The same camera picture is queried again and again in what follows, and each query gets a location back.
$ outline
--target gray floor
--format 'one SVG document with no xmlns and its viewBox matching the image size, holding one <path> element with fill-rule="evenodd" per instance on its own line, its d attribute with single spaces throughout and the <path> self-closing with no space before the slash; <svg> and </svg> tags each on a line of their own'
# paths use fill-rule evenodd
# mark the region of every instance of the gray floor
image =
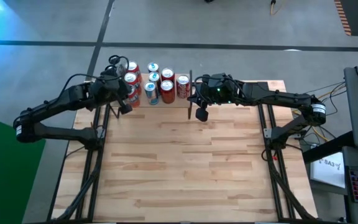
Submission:
<svg viewBox="0 0 358 224">
<path fill-rule="evenodd" d="M 333 0 L 287 0 L 273 17 L 269 3 L 116 0 L 104 41 L 358 47 L 358 37 L 345 35 Z M 107 5 L 108 0 L 0 0 L 0 40 L 96 42 Z M 11 124 L 21 110 L 56 97 L 70 75 L 86 73 L 93 51 L 94 47 L 0 45 L 0 121 Z M 102 47 L 95 75 L 112 54 L 136 60 L 142 68 L 153 60 L 178 73 L 192 69 L 196 76 L 226 72 L 240 80 L 285 80 L 288 91 L 299 93 L 340 82 L 343 68 L 358 65 L 358 52 Z M 339 112 L 325 127 L 340 135 L 351 128 L 346 95 L 334 102 Z M 74 116 L 63 113 L 45 124 L 69 128 Z M 66 146 L 65 141 L 47 141 L 24 223 L 46 219 Z M 313 195 L 320 218 L 344 216 L 340 195 L 320 190 Z"/>
</svg>

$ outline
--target wooden table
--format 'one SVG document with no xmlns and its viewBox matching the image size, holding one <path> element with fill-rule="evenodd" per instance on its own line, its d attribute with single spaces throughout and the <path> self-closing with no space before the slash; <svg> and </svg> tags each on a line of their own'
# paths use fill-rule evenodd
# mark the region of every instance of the wooden table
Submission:
<svg viewBox="0 0 358 224">
<path fill-rule="evenodd" d="M 283 81 L 268 85 L 285 91 Z M 292 120 L 290 108 L 273 110 L 277 126 Z M 136 108 L 119 119 L 110 116 L 94 221 L 277 221 L 267 163 L 260 156 L 257 107 L 209 106 L 208 112 L 205 123 L 194 112 L 188 120 L 186 108 Z M 79 110 L 74 128 L 90 126 L 92 119 L 93 113 Z M 299 146 L 293 139 L 288 143 Z M 68 153 L 78 147 L 71 142 Z M 288 147 L 283 155 L 291 190 L 317 217 L 301 152 Z M 66 159 L 52 217 L 78 193 L 85 157 L 82 150 Z M 280 198 L 288 217 L 282 192 Z M 88 202 L 86 197 L 84 216 Z"/>
</svg>

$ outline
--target soda can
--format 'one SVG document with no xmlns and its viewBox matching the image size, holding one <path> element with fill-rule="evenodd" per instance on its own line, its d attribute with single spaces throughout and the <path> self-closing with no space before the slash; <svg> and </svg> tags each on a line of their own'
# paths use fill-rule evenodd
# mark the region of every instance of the soda can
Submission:
<svg viewBox="0 0 358 224">
<path fill-rule="evenodd" d="M 166 104 L 173 103 L 175 101 L 175 87 L 171 80 L 165 80 L 161 83 L 161 98 Z"/>
<path fill-rule="evenodd" d="M 137 94 L 136 87 L 134 85 L 131 86 L 131 92 L 128 94 L 128 99 L 126 103 L 130 104 L 133 108 L 140 106 L 140 98 L 139 94 Z"/>
<path fill-rule="evenodd" d="M 158 103 L 157 86 L 154 82 L 148 82 L 144 85 L 144 91 L 146 92 L 147 99 L 151 105 Z"/>
<path fill-rule="evenodd" d="M 155 83 L 155 85 L 157 86 L 158 95 L 160 96 L 161 95 L 161 79 L 160 79 L 160 75 L 158 74 L 158 72 L 150 72 L 149 73 L 149 81 Z"/>
<path fill-rule="evenodd" d="M 157 63 L 151 62 L 147 65 L 147 69 L 149 69 L 149 73 L 150 72 L 160 72 L 160 67 Z"/>
<path fill-rule="evenodd" d="M 177 79 L 177 94 L 179 98 L 188 98 L 190 96 L 190 81 L 186 75 L 181 75 Z"/>
<path fill-rule="evenodd" d="M 129 72 L 125 74 L 124 80 L 125 82 L 130 85 L 133 85 L 136 88 L 137 94 L 139 94 L 139 96 L 142 94 L 142 87 L 140 86 L 140 81 L 135 73 Z"/>
<path fill-rule="evenodd" d="M 170 80 L 172 83 L 175 83 L 175 72 L 172 68 L 164 68 L 161 72 L 161 81 Z"/>
<path fill-rule="evenodd" d="M 139 79 L 139 82 L 140 83 L 143 82 L 143 78 L 142 78 L 142 74 L 140 73 L 139 65 L 135 61 L 129 61 L 127 72 L 135 73 L 137 75 L 137 78 Z"/>
</svg>

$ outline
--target green backdrop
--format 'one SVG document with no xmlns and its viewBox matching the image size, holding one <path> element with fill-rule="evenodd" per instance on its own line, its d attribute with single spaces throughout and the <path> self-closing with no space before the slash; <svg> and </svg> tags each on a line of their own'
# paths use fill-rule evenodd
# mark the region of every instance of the green backdrop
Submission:
<svg viewBox="0 0 358 224">
<path fill-rule="evenodd" d="M 0 223 L 22 223 L 45 140 L 16 141 L 16 131 L 0 123 Z"/>
</svg>

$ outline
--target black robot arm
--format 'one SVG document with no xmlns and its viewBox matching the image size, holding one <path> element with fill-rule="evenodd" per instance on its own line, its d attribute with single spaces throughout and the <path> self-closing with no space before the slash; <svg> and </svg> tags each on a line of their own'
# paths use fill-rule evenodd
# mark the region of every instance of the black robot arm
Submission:
<svg viewBox="0 0 358 224">
<path fill-rule="evenodd" d="M 22 111 L 13 124 L 16 138 L 20 142 L 35 142 L 43 138 L 76 140 L 84 144 L 85 149 L 95 150 L 99 147 L 96 129 L 53 128 L 40 122 L 64 111 L 82 108 L 92 111 L 113 101 L 118 101 L 119 111 L 126 114 L 132 111 L 131 106 L 124 103 L 130 92 L 131 87 L 116 73 L 116 68 L 108 67 L 100 77 L 95 77 L 94 82 L 71 86 L 62 91 L 56 99 L 45 100 L 41 105 Z"/>
<path fill-rule="evenodd" d="M 194 86 L 196 93 L 188 100 L 200 107 L 196 111 L 196 117 L 200 121 L 208 120 L 206 109 L 208 105 L 215 104 L 234 103 L 242 106 L 267 104 L 300 110 L 301 115 L 284 127 L 264 130 L 271 149 L 285 148 L 285 143 L 291 135 L 304 134 L 303 128 L 319 126 L 326 121 L 325 106 L 314 95 L 270 91 L 263 87 L 262 83 L 245 83 L 234 80 L 225 73 L 198 77 Z"/>
</svg>

